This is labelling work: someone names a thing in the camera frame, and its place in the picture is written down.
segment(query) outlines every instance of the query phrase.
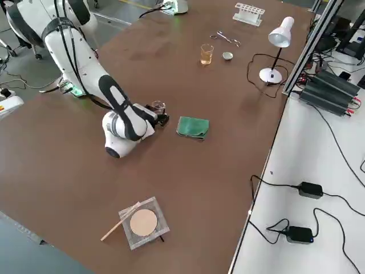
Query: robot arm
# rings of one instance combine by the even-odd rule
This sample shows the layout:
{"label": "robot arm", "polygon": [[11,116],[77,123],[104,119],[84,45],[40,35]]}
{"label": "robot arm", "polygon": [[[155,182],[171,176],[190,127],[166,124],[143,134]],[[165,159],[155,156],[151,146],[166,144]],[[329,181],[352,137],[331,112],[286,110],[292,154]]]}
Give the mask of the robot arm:
{"label": "robot arm", "polygon": [[24,0],[9,8],[7,16],[16,34],[49,50],[63,79],[84,91],[96,104],[105,107],[92,96],[113,109],[102,123],[110,155],[126,156],[138,142],[155,132],[158,116],[129,101],[86,42],[84,33],[92,34],[97,26],[86,0]]}

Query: yellow liquid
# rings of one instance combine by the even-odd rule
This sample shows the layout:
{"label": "yellow liquid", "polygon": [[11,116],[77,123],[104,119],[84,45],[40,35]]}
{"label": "yellow liquid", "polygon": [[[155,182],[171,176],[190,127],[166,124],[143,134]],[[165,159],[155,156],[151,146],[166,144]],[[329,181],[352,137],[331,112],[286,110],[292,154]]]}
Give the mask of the yellow liquid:
{"label": "yellow liquid", "polygon": [[200,62],[203,65],[209,65],[212,62],[212,52],[208,52],[208,53],[201,53],[200,56]]}

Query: small dish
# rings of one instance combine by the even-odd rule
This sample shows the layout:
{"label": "small dish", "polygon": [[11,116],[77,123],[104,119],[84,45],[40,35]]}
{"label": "small dish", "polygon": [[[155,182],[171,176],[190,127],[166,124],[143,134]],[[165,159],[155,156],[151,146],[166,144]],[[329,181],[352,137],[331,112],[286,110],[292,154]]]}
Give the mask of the small dish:
{"label": "small dish", "polygon": [[225,52],[222,54],[223,58],[226,60],[226,61],[230,61],[232,60],[233,58],[233,54],[232,53],[229,53],[229,52]]}

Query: lamp shade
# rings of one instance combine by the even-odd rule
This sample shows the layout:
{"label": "lamp shade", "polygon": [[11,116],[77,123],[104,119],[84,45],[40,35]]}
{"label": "lamp shade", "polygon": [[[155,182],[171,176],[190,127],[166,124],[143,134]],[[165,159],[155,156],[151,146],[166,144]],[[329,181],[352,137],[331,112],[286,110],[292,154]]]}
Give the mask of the lamp shade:
{"label": "lamp shade", "polygon": [[286,17],[277,27],[269,34],[269,41],[277,47],[289,47],[291,41],[291,27],[294,24],[293,17]]}

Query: green cloth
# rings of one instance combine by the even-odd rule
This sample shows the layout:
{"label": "green cloth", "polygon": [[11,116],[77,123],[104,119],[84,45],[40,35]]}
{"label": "green cloth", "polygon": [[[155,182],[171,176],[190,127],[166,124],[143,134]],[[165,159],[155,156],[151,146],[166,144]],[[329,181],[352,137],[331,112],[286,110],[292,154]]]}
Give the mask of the green cloth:
{"label": "green cloth", "polygon": [[176,132],[185,137],[204,140],[209,128],[209,120],[180,117]]}

